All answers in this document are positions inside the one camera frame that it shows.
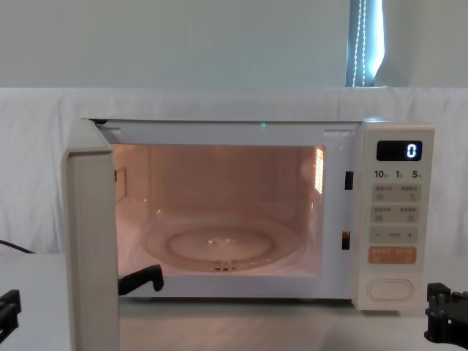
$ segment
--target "black power cord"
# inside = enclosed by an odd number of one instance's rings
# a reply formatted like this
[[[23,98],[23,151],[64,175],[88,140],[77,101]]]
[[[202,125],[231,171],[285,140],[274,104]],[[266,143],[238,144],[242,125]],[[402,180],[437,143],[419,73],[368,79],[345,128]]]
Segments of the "black power cord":
[[[8,241],[5,241],[5,240],[0,240],[0,244],[11,247],[12,249],[16,249],[18,251],[24,252],[25,254],[34,254],[35,253],[33,251],[29,251],[28,249],[25,249],[24,247],[9,243]]]

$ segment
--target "wall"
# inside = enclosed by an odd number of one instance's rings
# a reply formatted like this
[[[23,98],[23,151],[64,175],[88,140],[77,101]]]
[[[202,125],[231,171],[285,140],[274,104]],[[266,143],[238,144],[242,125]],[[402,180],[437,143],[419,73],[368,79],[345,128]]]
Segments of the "wall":
[[[468,1],[384,0],[379,86],[468,87]]]
[[[2,0],[0,86],[344,86],[348,0]]]

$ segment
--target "microwave control panel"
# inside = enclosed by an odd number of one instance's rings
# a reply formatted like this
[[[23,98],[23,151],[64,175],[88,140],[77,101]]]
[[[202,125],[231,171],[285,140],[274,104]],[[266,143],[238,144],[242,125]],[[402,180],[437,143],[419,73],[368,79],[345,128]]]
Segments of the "microwave control panel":
[[[434,128],[364,122],[356,206],[355,304],[402,310],[423,298]]]

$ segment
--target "orange button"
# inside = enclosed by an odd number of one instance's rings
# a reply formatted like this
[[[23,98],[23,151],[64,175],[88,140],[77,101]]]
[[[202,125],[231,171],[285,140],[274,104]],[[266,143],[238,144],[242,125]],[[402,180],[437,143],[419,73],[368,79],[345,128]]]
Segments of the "orange button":
[[[369,247],[369,263],[413,265],[416,263],[416,252],[413,246],[371,246]]]

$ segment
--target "digital display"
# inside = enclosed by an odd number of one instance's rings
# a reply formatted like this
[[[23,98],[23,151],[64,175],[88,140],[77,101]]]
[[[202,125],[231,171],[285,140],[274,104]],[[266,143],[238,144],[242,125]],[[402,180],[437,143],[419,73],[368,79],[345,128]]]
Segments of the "digital display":
[[[381,140],[377,143],[378,161],[419,161],[423,143],[419,140]]]

